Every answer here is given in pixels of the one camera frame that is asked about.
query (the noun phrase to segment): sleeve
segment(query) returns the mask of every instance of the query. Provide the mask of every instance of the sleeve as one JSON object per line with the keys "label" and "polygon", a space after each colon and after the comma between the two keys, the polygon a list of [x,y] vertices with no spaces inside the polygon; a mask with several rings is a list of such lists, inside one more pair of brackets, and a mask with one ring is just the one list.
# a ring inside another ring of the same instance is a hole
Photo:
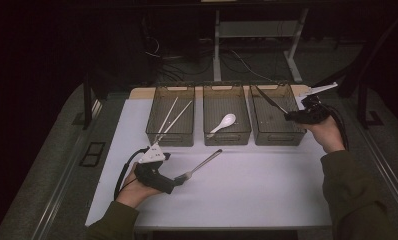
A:
{"label": "sleeve", "polygon": [[335,240],[398,239],[374,180],[348,151],[329,153],[321,163],[323,193],[329,204]]}
{"label": "sleeve", "polygon": [[103,218],[88,227],[86,239],[131,240],[138,215],[134,208],[111,202]]}

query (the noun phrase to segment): wire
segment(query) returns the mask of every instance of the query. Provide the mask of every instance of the wire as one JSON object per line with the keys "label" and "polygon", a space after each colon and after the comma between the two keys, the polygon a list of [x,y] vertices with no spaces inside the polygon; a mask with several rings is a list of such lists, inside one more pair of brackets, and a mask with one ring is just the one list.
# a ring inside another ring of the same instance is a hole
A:
{"label": "wire", "polygon": [[245,63],[245,61],[243,61],[243,59],[235,51],[233,51],[233,50],[230,50],[230,51],[233,52],[239,58],[239,60],[243,63],[243,65],[245,65],[246,69],[248,69],[252,74],[254,74],[254,75],[256,75],[256,76],[258,76],[260,78],[266,79],[266,80],[268,80],[270,82],[275,82],[274,80],[272,80],[270,78],[267,78],[265,76],[262,76],[262,75],[260,75],[260,74],[258,74],[256,72],[252,71],[252,69]]}
{"label": "wire", "polygon": [[160,47],[158,40],[157,40],[156,38],[153,38],[153,37],[147,37],[147,38],[148,38],[148,39],[153,39],[153,40],[155,40],[155,42],[156,42],[156,49],[155,49],[155,51],[154,51],[153,53],[157,53],[158,50],[159,50],[159,47]]}
{"label": "wire", "polygon": [[172,79],[173,81],[176,81],[176,82],[183,81],[183,79],[180,76],[178,76],[177,74],[175,74],[175,73],[173,73],[171,71],[168,71],[168,70],[165,70],[165,69],[157,69],[156,71],[158,73],[162,74],[163,76],[166,76],[166,77]]}
{"label": "wire", "polygon": [[[228,52],[233,51],[233,49],[230,48],[230,47],[220,48],[220,51],[221,51],[221,50],[225,50],[225,51],[228,51]],[[255,56],[254,54],[250,54],[250,55],[248,55],[248,56],[243,56],[242,59],[249,59],[249,58],[253,58],[254,56]],[[228,56],[226,56],[226,57],[227,57],[227,58],[231,58],[231,59],[233,59],[233,60],[239,60],[238,57],[232,57],[231,55],[228,55]]]}
{"label": "wire", "polygon": [[175,55],[175,56],[169,56],[169,57],[163,57],[162,59],[164,60],[174,60],[174,59],[180,59],[183,58],[184,56],[182,55]]}
{"label": "wire", "polygon": [[177,75],[177,73],[176,72],[174,72],[174,71],[169,71],[169,70],[167,70],[167,69],[162,69],[165,73],[167,73],[168,75],[173,75],[175,78],[177,78],[178,79],[178,81],[184,81],[184,74],[183,73],[181,73],[182,74],[182,76],[179,76],[179,75]]}
{"label": "wire", "polygon": [[147,152],[147,150],[149,150],[149,147],[144,148],[144,149],[139,149],[139,150],[137,150],[135,153],[133,153],[133,155],[131,155],[131,157],[128,159],[128,161],[124,164],[124,167],[123,167],[122,170],[121,170],[121,173],[120,173],[120,175],[119,175],[119,177],[118,177],[117,184],[116,184],[116,186],[115,186],[115,190],[114,190],[114,200],[117,199],[118,194],[119,194],[119,192],[120,192],[121,189],[122,189],[122,188],[120,188],[120,186],[121,186],[121,183],[122,183],[123,180],[124,180],[125,174],[127,173],[127,170],[128,170],[128,167],[130,166],[131,161],[133,160],[133,158],[134,158],[135,156],[137,156],[137,154],[139,154],[139,153],[143,153],[143,154],[144,154],[144,153]]}
{"label": "wire", "polygon": [[157,57],[157,58],[161,58],[161,56],[150,53],[150,52],[145,52],[147,55],[152,56],[152,57]]}
{"label": "wire", "polygon": [[168,67],[170,67],[170,68],[173,68],[173,69],[177,70],[177,72],[182,73],[183,75],[184,75],[184,74],[185,74],[185,75],[199,75],[199,74],[202,74],[202,73],[206,72],[206,71],[211,67],[211,63],[212,63],[212,59],[210,59],[210,60],[208,61],[208,64],[207,64],[207,66],[206,66],[204,69],[200,70],[199,72],[195,72],[195,73],[185,72],[185,71],[182,70],[181,68],[175,67],[175,66],[170,65],[170,64],[164,64],[164,66],[168,66]]}
{"label": "wire", "polygon": [[348,136],[346,135],[346,127],[345,127],[345,121],[343,120],[342,115],[339,113],[339,111],[329,105],[321,104],[319,103],[320,106],[323,108],[327,109],[329,111],[330,115],[333,117],[334,121],[336,122],[336,125],[339,129],[340,136],[342,137],[343,141],[343,146],[345,147],[346,150],[349,150],[349,140]]}
{"label": "wire", "polygon": [[125,187],[127,187],[128,185],[130,185],[132,182],[134,182],[134,181],[136,181],[136,180],[137,180],[137,178],[134,178],[134,179],[131,180],[130,182],[128,182],[128,183],[122,185],[122,187],[121,187],[119,193],[120,193]]}
{"label": "wire", "polygon": [[224,57],[223,57],[223,55],[220,55],[220,61],[224,64],[224,66],[226,66],[226,68],[228,68],[228,69],[230,69],[231,71],[233,71],[233,72],[236,72],[236,73],[249,73],[249,71],[238,71],[238,70],[235,70],[235,69],[233,69],[233,68],[231,68],[228,64],[227,64],[227,62],[224,60]]}

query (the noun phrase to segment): table surface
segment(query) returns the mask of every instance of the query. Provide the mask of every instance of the table surface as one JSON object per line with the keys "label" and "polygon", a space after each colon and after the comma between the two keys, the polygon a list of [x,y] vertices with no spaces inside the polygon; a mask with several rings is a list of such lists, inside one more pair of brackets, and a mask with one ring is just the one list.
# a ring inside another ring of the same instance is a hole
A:
{"label": "table surface", "polygon": [[[308,87],[298,85],[292,89],[297,96]],[[162,147],[171,157],[160,172],[174,178],[193,169],[217,149],[223,153],[184,185],[174,188],[172,194],[163,193],[143,202],[138,207],[136,230],[299,229],[331,225],[322,193],[320,158],[324,151],[312,134],[306,133],[299,146],[256,146],[253,133],[245,146],[205,146],[201,93],[202,89],[196,87],[194,146]],[[126,100],[87,226],[102,218],[113,200],[124,163],[135,151],[149,145],[145,129],[153,94],[154,88],[138,88]]]}

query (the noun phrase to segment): white plastic spoon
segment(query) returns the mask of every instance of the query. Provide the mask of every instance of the white plastic spoon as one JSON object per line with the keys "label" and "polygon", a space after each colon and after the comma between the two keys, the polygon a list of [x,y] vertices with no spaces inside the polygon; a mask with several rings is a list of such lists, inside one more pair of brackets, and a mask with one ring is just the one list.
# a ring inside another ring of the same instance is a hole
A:
{"label": "white plastic spoon", "polygon": [[220,124],[214,128],[210,133],[208,134],[208,138],[211,138],[214,136],[214,133],[216,133],[217,131],[219,131],[221,128],[226,128],[228,126],[231,126],[234,122],[236,121],[236,115],[234,115],[233,113],[229,113],[227,115],[224,116],[223,120],[221,120]]}

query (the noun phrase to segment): mesh bin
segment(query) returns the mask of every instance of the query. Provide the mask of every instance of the mesh bin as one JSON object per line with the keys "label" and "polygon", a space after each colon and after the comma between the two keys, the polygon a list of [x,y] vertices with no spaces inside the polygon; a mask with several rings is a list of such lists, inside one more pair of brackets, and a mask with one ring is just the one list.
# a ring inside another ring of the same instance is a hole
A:
{"label": "mesh bin", "polygon": [[[236,115],[235,123],[210,134],[229,113]],[[241,83],[207,82],[204,84],[203,130],[206,146],[248,144],[251,126]]]}
{"label": "mesh bin", "polygon": [[286,121],[283,112],[271,106],[258,92],[258,86],[286,111],[297,111],[298,105],[290,85],[264,86],[251,84],[248,97],[255,144],[258,146],[297,146],[306,130]]}
{"label": "mesh bin", "polygon": [[[170,115],[168,115],[173,104],[174,107]],[[188,104],[189,106],[174,125],[166,134],[163,134]],[[193,84],[165,84],[156,87],[146,127],[146,134],[150,144],[152,145],[157,139],[162,137],[159,141],[160,146],[193,146],[194,106],[195,88]]]}

